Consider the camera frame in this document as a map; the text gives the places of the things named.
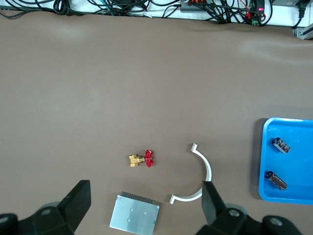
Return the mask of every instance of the blue tray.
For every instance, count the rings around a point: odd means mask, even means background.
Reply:
[[[280,137],[289,147],[281,153],[273,144]],[[287,183],[279,190],[265,178],[273,171]],[[259,193],[265,201],[313,205],[313,121],[280,117],[263,127]]]

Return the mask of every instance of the capacitor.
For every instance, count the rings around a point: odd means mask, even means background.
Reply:
[[[265,178],[271,181],[279,190],[285,190],[287,188],[287,184],[283,181],[278,175],[276,175],[273,171],[268,171],[265,174]]]
[[[281,138],[273,139],[272,144],[282,153],[288,153],[290,151],[290,147]]]

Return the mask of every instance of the red knob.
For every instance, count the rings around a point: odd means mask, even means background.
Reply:
[[[145,155],[145,161],[148,167],[152,167],[153,166],[153,152],[151,150],[147,150],[146,151],[146,155]]]

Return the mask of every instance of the brass fitting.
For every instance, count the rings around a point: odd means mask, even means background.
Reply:
[[[138,154],[132,154],[129,156],[129,160],[131,162],[130,163],[131,167],[133,167],[133,166],[138,166],[140,163],[144,163],[145,157],[139,156]]]

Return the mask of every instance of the white plastic arc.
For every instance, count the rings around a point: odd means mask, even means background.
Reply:
[[[206,178],[205,178],[205,181],[211,181],[211,179],[212,179],[212,170],[211,170],[210,163],[208,162],[206,157],[201,152],[199,152],[197,150],[197,147],[198,147],[198,145],[196,143],[194,143],[192,145],[191,151],[193,153],[197,154],[199,157],[202,158],[202,160],[204,161],[204,164],[205,164],[205,168],[206,168]],[[190,202],[190,201],[193,201],[193,200],[196,200],[196,199],[200,198],[201,196],[202,196],[202,188],[199,189],[198,192],[196,192],[196,193],[194,193],[194,194],[192,194],[190,196],[186,196],[186,197],[180,197],[180,196],[172,194],[170,203],[173,204],[175,200],[179,200],[179,201],[182,201],[182,202]]]

